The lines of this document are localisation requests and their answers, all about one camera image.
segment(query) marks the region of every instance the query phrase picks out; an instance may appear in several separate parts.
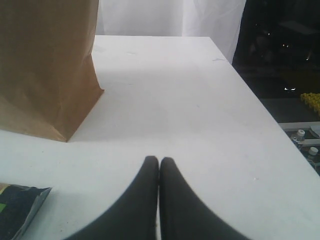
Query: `paper bag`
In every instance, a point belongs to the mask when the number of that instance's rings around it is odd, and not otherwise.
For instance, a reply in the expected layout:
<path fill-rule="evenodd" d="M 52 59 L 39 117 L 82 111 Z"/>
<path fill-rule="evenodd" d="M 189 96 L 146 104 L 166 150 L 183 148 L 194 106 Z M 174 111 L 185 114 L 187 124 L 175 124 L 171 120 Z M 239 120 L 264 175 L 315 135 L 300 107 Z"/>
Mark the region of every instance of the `paper bag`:
<path fill-rule="evenodd" d="M 0 0 L 0 129 L 66 142 L 99 87 L 99 0 Z"/>

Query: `table surface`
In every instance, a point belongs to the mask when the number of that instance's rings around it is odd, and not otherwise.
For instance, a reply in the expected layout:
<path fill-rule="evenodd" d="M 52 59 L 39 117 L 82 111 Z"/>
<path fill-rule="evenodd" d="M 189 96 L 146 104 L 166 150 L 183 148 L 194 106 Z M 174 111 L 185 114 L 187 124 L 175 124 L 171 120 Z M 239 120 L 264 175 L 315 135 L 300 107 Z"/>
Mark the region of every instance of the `table surface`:
<path fill-rule="evenodd" d="M 97 36 L 105 93 L 69 143 L 0 131 L 0 182 L 53 190 L 23 240 L 59 240 L 108 209 L 144 157 L 173 157 L 253 240 L 320 238 L 320 179 L 207 37 Z"/>

